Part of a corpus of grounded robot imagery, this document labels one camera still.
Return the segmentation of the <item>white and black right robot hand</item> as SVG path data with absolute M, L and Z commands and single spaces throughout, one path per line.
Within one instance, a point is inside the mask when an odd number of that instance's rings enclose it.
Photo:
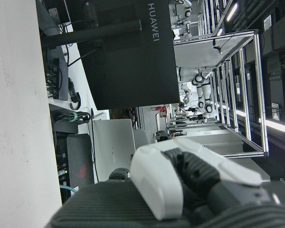
M 260 173 L 189 139 L 140 147 L 130 177 L 80 189 L 49 228 L 285 228 Z

